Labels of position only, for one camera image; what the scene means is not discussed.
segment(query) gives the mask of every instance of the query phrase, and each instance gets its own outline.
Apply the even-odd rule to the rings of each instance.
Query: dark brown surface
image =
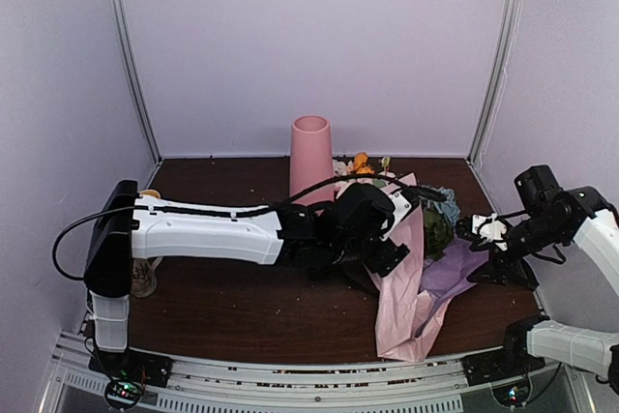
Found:
[[[490,207],[462,160],[396,159],[396,173],[456,191],[463,215]],[[252,205],[288,193],[288,159],[174,160],[153,189],[185,202]],[[221,259],[165,259],[151,297],[132,299],[132,346],[177,355],[257,363],[376,360],[377,301],[340,277]],[[456,297],[430,355],[499,345],[505,327],[537,313],[531,293],[478,285]]]

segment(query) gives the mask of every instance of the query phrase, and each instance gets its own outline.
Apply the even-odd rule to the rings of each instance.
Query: white wall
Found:
[[[464,156],[504,0],[125,0],[165,156],[281,155],[304,114],[336,153]]]
[[[32,411],[61,328],[84,313],[58,276],[61,228],[151,169],[108,0],[0,0],[0,410]],[[89,228],[62,248],[79,274]]]
[[[619,0],[523,0],[516,44],[481,174],[504,212],[520,207],[514,177],[548,163],[565,188],[591,185],[619,205]],[[562,267],[536,262],[557,320],[619,332],[619,298],[570,249]],[[599,411],[619,398],[595,386]]]

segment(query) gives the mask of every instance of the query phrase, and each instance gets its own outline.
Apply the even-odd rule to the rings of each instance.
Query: pink cylinder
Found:
[[[331,124],[321,116],[303,116],[292,124],[290,195],[333,177]],[[334,199],[333,184],[303,196],[304,205]]]

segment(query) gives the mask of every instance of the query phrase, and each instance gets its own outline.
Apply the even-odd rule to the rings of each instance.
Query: brown wooden table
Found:
[[[454,189],[463,215],[490,213],[463,160],[394,159],[392,169]],[[152,188],[184,202],[277,201],[288,194],[288,158],[166,161]],[[167,258],[157,276],[155,294],[131,301],[136,348],[254,363],[377,360],[377,300],[340,276],[312,283],[300,269],[195,258]],[[508,324],[537,313],[530,292],[478,285],[451,302],[430,355],[500,345]]]

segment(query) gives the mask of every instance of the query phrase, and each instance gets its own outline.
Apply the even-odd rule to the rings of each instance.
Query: metal frame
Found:
[[[471,150],[469,151],[468,156],[468,160],[474,166],[478,166],[480,163],[480,156],[482,154],[482,150],[484,149],[484,143],[486,142],[486,137],[489,130],[491,130],[491,118],[499,102],[503,72],[510,49],[515,39],[514,30],[520,10],[520,4],[521,0],[505,0],[503,21],[501,22],[499,41],[496,47],[496,53],[494,55],[494,63],[490,73],[490,80],[486,89],[484,106],[482,107],[480,121],[475,131],[473,144],[471,145]]]
[[[172,355],[167,388],[148,387],[140,405],[170,413],[458,413],[463,411],[462,394],[489,386],[468,387],[461,356],[417,364],[257,365]],[[84,336],[63,332],[45,372],[36,411],[55,413],[65,386],[101,395],[107,379],[88,369],[89,360]]]
[[[146,143],[148,144],[148,149],[153,162],[159,163],[162,161],[162,154],[159,150],[159,146],[157,145],[155,133],[153,132],[153,126],[151,124],[150,117],[148,116],[148,111],[146,110],[146,104],[144,103],[144,94],[142,93],[142,87],[139,83],[137,67],[135,65],[132,45],[129,38],[125,6],[123,5],[123,0],[110,1],[114,12],[114,18],[116,20],[116,30],[118,33],[118,40],[120,42],[125,73],[127,75],[127,81],[129,82],[129,87],[132,93],[133,105],[137,113],[139,126],[142,129],[144,137],[146,138]]]

